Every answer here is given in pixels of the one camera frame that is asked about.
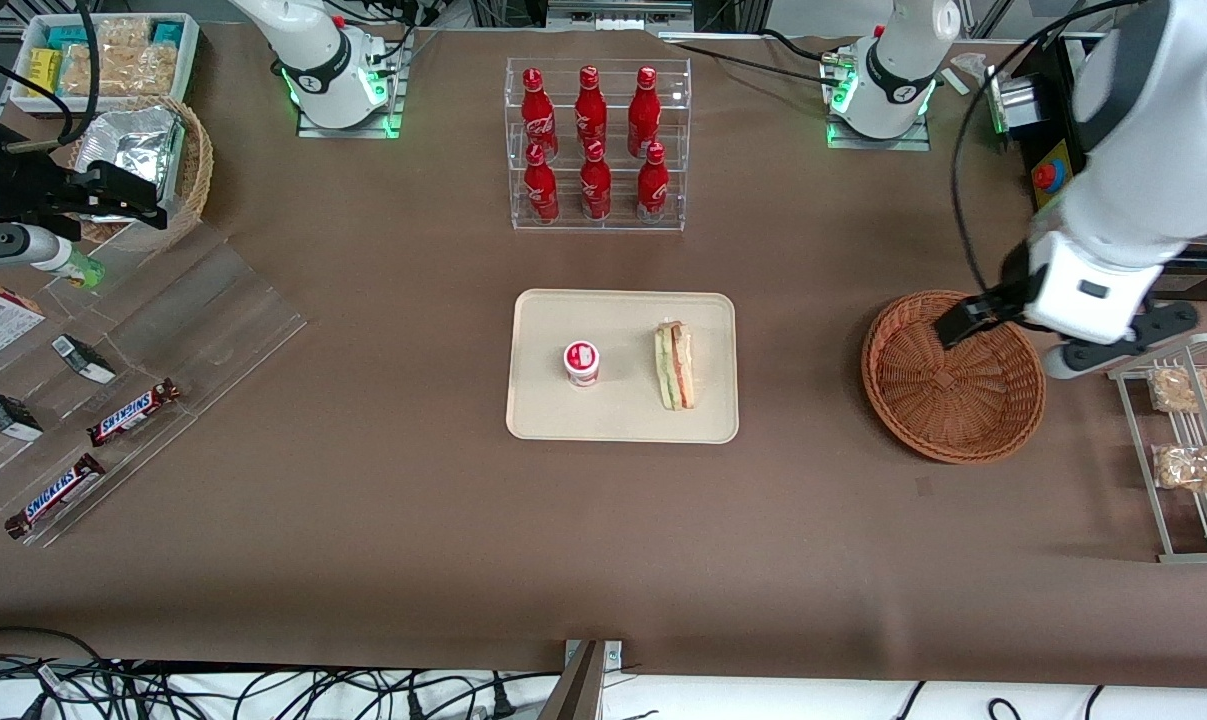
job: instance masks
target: brown tablecloth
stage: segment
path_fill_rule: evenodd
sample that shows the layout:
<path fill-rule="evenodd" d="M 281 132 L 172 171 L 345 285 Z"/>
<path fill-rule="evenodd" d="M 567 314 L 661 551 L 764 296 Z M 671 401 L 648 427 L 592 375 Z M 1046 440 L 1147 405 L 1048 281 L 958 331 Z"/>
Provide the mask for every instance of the brown tablecloth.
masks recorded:
<path fill-rule="evenodd" d="M 715 47 L 812 70 L 775 43 Z M 879 308 L 973 288 L 950 88 L 931 152 L 832 151 L 812 86 L 694 55 L 682 238 L 511 229 L 506 57 L 683 54 L 642 33 L 444 33 L 412 65 L 398 141 L 314 141 L 260 33 L 208 27 L 206 218 L 310 324 L 49 550 L 0 531 L 0 624 L 110 657 L 553 667 L 590 636 L 648 673 L 1207 685 L 1207 568 L 1153 562 L 1112 384 L 1051 382 L 1030 445 L 975 468 L 921 459 L 864 402 Z M 986 123 L 972 140 L 995 273 L 1031 206 L 1019 159 Z M 725 293 L 739 437 L 512 438 L 531 287 Z"/>

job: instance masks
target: red bottle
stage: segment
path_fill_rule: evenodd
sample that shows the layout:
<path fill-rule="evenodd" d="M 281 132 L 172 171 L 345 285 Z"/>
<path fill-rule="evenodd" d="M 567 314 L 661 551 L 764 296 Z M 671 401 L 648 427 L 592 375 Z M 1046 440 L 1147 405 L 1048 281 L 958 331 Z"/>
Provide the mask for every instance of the red bottle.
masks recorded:
<path fill-rule="evenodd" d="M 657 129 L 661 127 L 661 99 L 657 96 L 657 70 L 652 68 L 639 69 L 639 89 L 634 92 L 634 100 L 630 100 L 630 156 L 643 158 L 648 151 L 648 144 L 657 137 Z"/>
<path fill-rule="evenodd" d="M 581 69 L 581 94 L 576 96 L 576 136 L 581 147 L 597 140 L 607 151 L 607 101 L 599 90 L 599 70 L 594 65 Z"/>
<path fill-rule="evenodd" d="M 666 146 L 659 141 L 648 145 L 648 160 L 639 170 L 639 218 L 645 224 L 661 222 L 666 211 L 666 188 L 670 170 L 666 169 Z"/>
<path fill-rule="evenodd" d="M 527 128 L 527 142 L 538 145 L 546 152 L 546 160 L 558 156 L 558 135 L 554 135 L 554 104 L 546 95 L 546 83 L 540 77 L 540 70 L 524 70 L 524 127 Z"/>
<path fill-rule="evenodd" d="M 589 219 L 604 219 L 612 213 L 612 168 L 604 160 L 604 144 L 585 146 L 585 164 L 581 165 L 581 211 Z"/>
<path fill-rule="evenodd" d="M 527 146 L 524 183 L 527 187 L 533 219 L 543 226 L 558 219 L 558 183 L 554 182 L 554 170 L 546 164 L 546 152 L 540 145 Z"/>

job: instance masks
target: acrylic display stand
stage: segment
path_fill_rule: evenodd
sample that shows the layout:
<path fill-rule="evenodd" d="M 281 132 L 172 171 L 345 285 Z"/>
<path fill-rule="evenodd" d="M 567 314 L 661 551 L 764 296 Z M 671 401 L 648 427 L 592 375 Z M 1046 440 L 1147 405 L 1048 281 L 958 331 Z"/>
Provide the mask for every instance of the acrylic display stand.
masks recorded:
<path fill-rule="evenodd" d="M 1197 412 L 1151 409 L 1148 377 L 1159 368 L 1186 369 Z M 1127 414 L 1141 474 L 1155 511 L 1164 550 L 1160 562 L 1207 562 L 1207 492 L 1158 487 L 1151 453 L 1151 446 L 1156 445 L 1207 447 L 1207 400 L 1199 374 L 1194 371 L 1199 368 L 1207 368 L 1207 333 L 1172 343 L 1109 371 L 1109 377 L 1119 386 L 1119 400 Z"/>
<path fill-rule="evenodd" d="M 612 215 L 589 219 L 581 211 L 581 164 L 585 154 L 576 137 L 576 95 L 581 90 L 581 68 L 599 70 L 599 89 L 607 100 L 607 164 L 612 168 Z M 639 169 L 645 160 L 626 151 L 630 99 L 639 69 L 657 70 L 657 95 L 661 99 L 661 129 L 658 137 L 666 146 L 670 169 L 666 211 L 661 222 L 645 224 L 635 213 L 639 205 Z M 527 188 L 521 181 L 527 159 L 527 137 L 521 122 L 521 74 L 537 68 L 546 82 L 546 94 L 554 104 L 558 156 L 549 163 L 558 183 L 558 219 L 548 226 L 535 222 Z M 511 222 L 519 229 L 552 232 L 682 232 L 687 221 L 687 154 L 690 137 L 690 60 L 564 60 L 512 58 L 506 63 L 506 154 L 511 162 Z"/>
<path fill-rule="evenodd" d="M 0 351 L 0 393 L 27 404 L 36 441 L 0 434 L 0 532 L 84 452 L 106 473 L 22 538 L 47 546 L 193 425 L 305 321 L 239 258 L 225 234 L 200 223 L 168 250 L 141 223 L 92 251 L 106 269 L 95 288 L 47 283 L 31 297 L 46 320 Z M 95 346 L 117 377 L 95 384 L 51 347 L 66 333 Z M 86 428 L 164 377 L 181 398 L 122 437 L 92 447 Z"/>

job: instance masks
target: clear acrylic rack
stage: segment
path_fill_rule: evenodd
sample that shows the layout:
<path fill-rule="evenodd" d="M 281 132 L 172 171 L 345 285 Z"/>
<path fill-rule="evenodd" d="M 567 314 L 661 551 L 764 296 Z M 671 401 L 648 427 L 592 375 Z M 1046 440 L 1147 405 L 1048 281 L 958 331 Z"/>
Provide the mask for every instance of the clear acrylic rack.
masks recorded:
<path fill-rule="evenodd" d="M 45 320 L 0 351 L 0 393 L 24 402 L 43 431 L 35 441 L 0 434 L 0 533 L 87 452 L 106 473 L 21 538 L 54 542 L 305 324 L 211 226 L 165 250 L 151 250 L 153 236 L 133 223 L 92 251 L 106 269 L 95 288 L 47 283 L 31 297 Z M 51 347 L 62 333 L 94 346 L 117 377 L 95 384 L 69 368 Z M 179 400 L 91 446 L 88 427 L 164 377 Z"/>
<path fill-rule="evenodd" d="M 581 164 L 584 151 L 576 137 L 576 95 L 581 90 L 581 69 L 599 70 L 599 89 L 607 101 L 607 164 L 612 168 L 612 215 L 589 219 L 581 210 Z M 661 129 L 658 137 L 666 146 L 670 169 L 667 209 L 657 224 L 645 224 L 635 213 L 639 205 L 639 169 L 643 160 L 626 151 L 630 99 L 639 69 L 657 70 L 657 95 L 661 99 Z M 543 226 L 533 219 L 521 175 L 527 166 L 524 151 L 527 137 L 521 122 L 521 74 L 527 68 L 542 72 L 546 94 L 554 104 L 558 156 L 549 163 L 558 183 L 559 217 Z M 511 222 L 517 229 L 542 232 L 682 232 L 687 222 L 687 159 L 690 153 L 690 60 L 587 60 L 556 58 L 511 58 L 506 63 L 506 154 L 511 165 Z"/>

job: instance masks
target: wicker basket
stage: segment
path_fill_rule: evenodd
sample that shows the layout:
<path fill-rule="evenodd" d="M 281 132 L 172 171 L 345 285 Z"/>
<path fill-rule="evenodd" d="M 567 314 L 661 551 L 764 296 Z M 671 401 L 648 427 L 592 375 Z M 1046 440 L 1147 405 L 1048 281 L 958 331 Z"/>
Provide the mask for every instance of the wicker basket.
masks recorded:
<path fill-rule="evenodd" d="M 181 240 L 199 224 L 202 210 L 206 204 L 206 192 L 211 187 L 211 139 L 206 136 L 204 127 L 189 106 L 169 96 L 136 96 L 119 110 L 152 109 L 154 105 L 164 106 L 164 109 L 181 115 L 183 125 L 186 125 L 186 140 L 183 140 L 181 148 L 181 164 L 177 168 L 179 205 L 177 210 L 169 215 L 167 229 L 156 232 L 151 228 L 142 228 L 142 232 L 136 233 L 135 242 L 132 241 L 133 238 L 127 238 L 129 242 L 115 244 L 122 250 L 162 250 Z M 82 140 L 74 144 L 71 165 L 78 159 L 78 151 L 82 150 Z M 87 219 L 83 219 L 81 224 L 83 240 L 92 242 L 105 242 L 129 227 L 127 223 L 91 223 Z"/>
<path fill-rule="evenodd" d="M 964 297 L 928 291 L 892 302 L 869 328 L 861 373 L 874 411 L 905 445 L 975 464 L 1003 459 L 1030 440 L 1043 420 L 1046 380 L 1014 324 L 941 350 L 932 323 Z"/>

